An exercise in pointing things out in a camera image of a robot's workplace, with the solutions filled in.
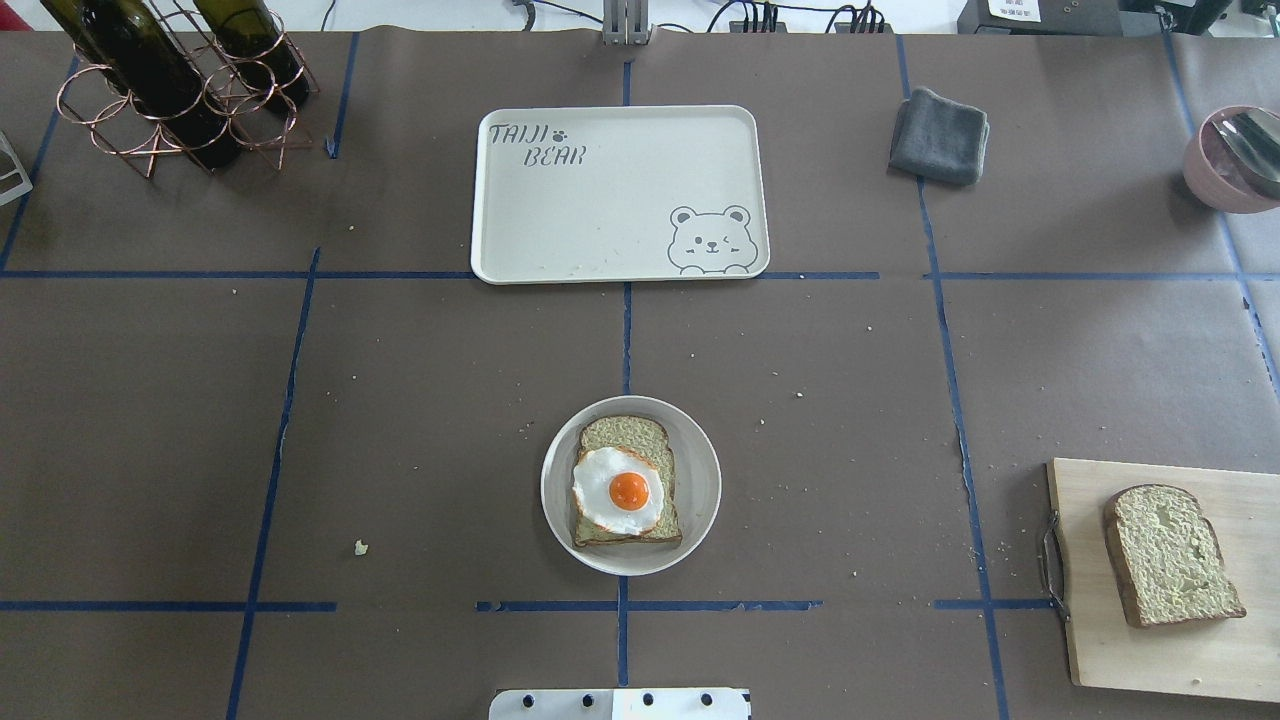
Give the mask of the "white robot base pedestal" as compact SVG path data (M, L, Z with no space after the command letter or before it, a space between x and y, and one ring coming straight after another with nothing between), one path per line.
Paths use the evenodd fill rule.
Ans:
M489 719L751 719L748 689L731 687L508 689Z

